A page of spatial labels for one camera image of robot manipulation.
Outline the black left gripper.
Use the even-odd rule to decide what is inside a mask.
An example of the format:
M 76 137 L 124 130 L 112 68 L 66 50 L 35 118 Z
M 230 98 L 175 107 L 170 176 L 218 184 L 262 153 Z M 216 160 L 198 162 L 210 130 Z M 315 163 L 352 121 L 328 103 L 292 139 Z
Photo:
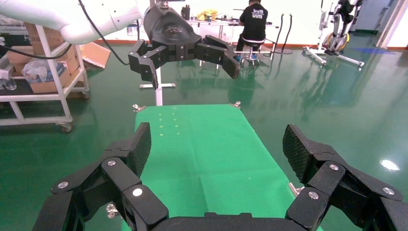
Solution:
M 197 35 L 192 26 L 171 7 L 150 7 L 144 15 L 143 26 L 151 44 L 138 40 L 128 53 L 130 69 L 141 75 L 143 81 L 159 88 L 157 69 L 169 60 L 184 61 L 199 59 L 222 66 L 236 79 L 240 64 L 233 46 L 221 39 Z

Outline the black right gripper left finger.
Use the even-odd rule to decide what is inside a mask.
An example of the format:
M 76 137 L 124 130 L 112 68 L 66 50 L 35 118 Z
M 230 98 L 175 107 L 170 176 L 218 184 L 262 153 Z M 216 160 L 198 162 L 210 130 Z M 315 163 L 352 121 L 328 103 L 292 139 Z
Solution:
M 33 230 L 82 231 L 108 203 L 131 230 L 153 230 L 169 211 L 140 178 L 151 146 L 150 125 L 142 122 L 130 138 L 111 143 L 98 161 L 55 182 Z

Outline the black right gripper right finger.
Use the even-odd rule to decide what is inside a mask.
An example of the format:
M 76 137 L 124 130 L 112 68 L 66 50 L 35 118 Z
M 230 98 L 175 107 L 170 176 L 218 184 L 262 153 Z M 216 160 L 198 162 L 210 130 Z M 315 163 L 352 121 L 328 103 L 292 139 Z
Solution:
M 315 231 L 330 207 L 340 209 L 363 231 L 405 231 L 408 205 L 393 186 L 350 166 L 330 145 L 308 139 L 289 124 L 283 153 L 303 189 L 286 219 Z

